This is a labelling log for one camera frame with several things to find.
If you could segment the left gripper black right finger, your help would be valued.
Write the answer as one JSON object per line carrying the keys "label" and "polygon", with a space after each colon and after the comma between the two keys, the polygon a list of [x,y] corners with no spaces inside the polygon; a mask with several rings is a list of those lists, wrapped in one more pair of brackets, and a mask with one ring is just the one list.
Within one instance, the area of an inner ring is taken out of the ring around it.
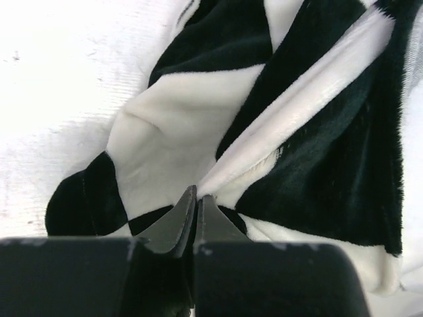
{"label": "left gripper black right finger", "polygon": [[197,316],[236,316],[242,276],[236,247],[250,240],[217,206],[214,197],[198,204],[194,240],[194,298]]}

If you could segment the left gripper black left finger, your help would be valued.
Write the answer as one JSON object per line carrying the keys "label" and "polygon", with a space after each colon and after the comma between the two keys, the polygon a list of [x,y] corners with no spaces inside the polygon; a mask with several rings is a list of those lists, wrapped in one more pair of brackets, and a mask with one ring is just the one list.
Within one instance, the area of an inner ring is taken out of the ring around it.
{"label": "left gripper black left finger", "polygon": [[194,306],[192,243],[196,186],[137,235],[132,258],[132,316],[189,316]]}

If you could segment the black white checkered pillowcase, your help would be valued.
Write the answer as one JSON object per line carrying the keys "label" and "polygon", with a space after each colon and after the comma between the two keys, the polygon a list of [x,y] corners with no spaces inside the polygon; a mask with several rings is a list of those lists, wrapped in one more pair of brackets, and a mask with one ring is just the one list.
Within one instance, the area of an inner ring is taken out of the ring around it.
{"label": "black white checkered pillowcase", "polygon": [[177,1],[147,87],[64,179],[51,236],[133,236],[184,190],[251,240],[326,242],[367,291],[403,268],[401,119],[421,1]]}

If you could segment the white pillow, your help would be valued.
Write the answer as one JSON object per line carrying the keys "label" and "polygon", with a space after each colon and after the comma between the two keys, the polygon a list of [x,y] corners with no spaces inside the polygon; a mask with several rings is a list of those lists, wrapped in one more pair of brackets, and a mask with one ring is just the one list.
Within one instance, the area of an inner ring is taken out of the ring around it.
{"label": "white pillow", "polygon": [[401,285],[407,291],[422,293],[422,13],[412,27],[404,70]]}

